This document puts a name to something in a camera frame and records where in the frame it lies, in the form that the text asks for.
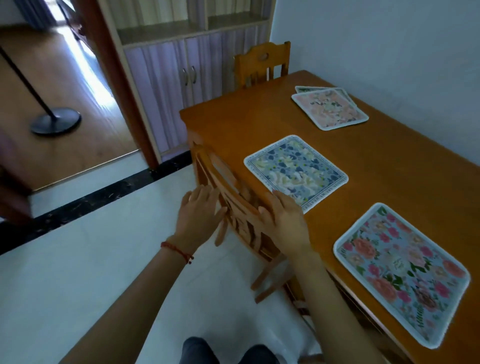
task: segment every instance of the person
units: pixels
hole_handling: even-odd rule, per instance
[[[193,255],[214,233],[227,212],[216,212],[219,191],[199,186],[181,201],[174,235],[125,292],[61,360],[61,364],[135,363],[168,291]],[[325,360],[384,364],[383,357],[348,309],[318,255],[310,246],[302,209],[279,192],[268,194],[272,213],[259,207],[266,233],[288,258],[302,287]],[[218,363],[201,338],[185,341],[180,364]],[[249,349],[241,364],[278,363],[263,345]]]

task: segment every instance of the cabinet handle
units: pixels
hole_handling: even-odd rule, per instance
[[[183,75],[185,76],[185,86],[187,86],[188,85],[188,73],[184,68],[182,68],[182,70],[183,70]]]
[[[192,71],[193,71],[193,81],[192,83],[195,84],[197,82],[197,71],[195,70],[195,67],[192,66]]]

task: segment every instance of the black marble strip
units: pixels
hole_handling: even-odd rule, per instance
[[[156,170],[146,169],[138,172],[47,212],[33,219],[27,225],[18,227],[4,221],[0,223],[0,255],[81,218],[190,164],[192,164],[192,156],[190,151],[187,151],[160,164]]]

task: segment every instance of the placemat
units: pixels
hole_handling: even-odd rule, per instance
[[[312,92],[312,91],[318,91],[318,90],[337,90],[340,95],[342,95],[344,98],[347,99],[347,101],[353,105],[357,105],[353,100],[350,98],[348,93],[345,91],[345,89],[341,87],[313,87],[313,86],[295,86],[295,91],[297,94],[302,94],[304,92]]]
[[[368,116],[349,103],[335,89],[292,95],[293,101],[322,130],[332,130],[368,120]]]
[[[296,135],[263,148],[243,162],[270,191],[293,197],[303,213],[348,181],[344,172]]]
[[[334,245],[340,262],[423,346],[440,346],[470,282],[465,267],[385,204]]]

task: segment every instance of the stand base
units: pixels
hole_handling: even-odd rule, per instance
[[[39,135],[59,135],[69,132],[82,120],[80,113],[70,108],[56,108],[52,112],[57,117],[55,121],[48,114],[39,116],[30,131]]]

